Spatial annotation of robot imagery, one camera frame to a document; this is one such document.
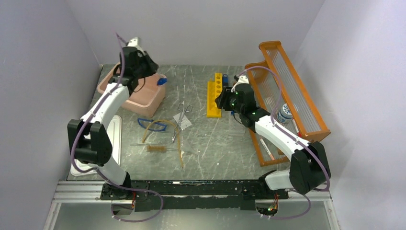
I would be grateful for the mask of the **blue base graduated cylinder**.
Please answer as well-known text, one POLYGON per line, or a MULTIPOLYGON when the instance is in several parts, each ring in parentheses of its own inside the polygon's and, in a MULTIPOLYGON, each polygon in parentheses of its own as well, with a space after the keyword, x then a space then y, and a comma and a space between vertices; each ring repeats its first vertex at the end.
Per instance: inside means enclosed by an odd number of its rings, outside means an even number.
POLYGON ((157 81, 157 86, 162 86, 167 83, 167 78, 159 78, 157 81))

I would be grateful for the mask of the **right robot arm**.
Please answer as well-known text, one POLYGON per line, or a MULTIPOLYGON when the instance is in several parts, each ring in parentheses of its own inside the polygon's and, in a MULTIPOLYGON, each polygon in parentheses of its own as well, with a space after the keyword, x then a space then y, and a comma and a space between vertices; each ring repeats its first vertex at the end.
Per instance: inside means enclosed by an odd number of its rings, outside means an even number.
POLYGON ((310 142, 295 135, 267 110, 257 106, 250 84, 237 83, 233 88, 224 88, 215 103, 219 109, 238 114, 245 127, 270 141, 290 161, 288 170, 264 177, 258 186, 263 198, 271 198, 279 189, 293 189, 302 195, 312 190, 329 190, 331 172, 324 146, 319 141, 310 142))

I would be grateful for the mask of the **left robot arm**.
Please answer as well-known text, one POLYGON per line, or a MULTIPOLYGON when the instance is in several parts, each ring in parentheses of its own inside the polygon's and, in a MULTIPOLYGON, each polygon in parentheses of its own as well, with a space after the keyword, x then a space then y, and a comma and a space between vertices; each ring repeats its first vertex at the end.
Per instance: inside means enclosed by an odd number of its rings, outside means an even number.
POLYGON ((112 156, 107 128, 117 110, 135 92, 139 79, 155 74, 158 65, 140 46, 127 45, 120 51, 118 68, 119 75, 110 78, 96 104, 82 118, 70 120, 67 130, 72 166, 79 173, 95 171, 114 186, 116 196, 127 199, 134 190, 131 178, 112 156))

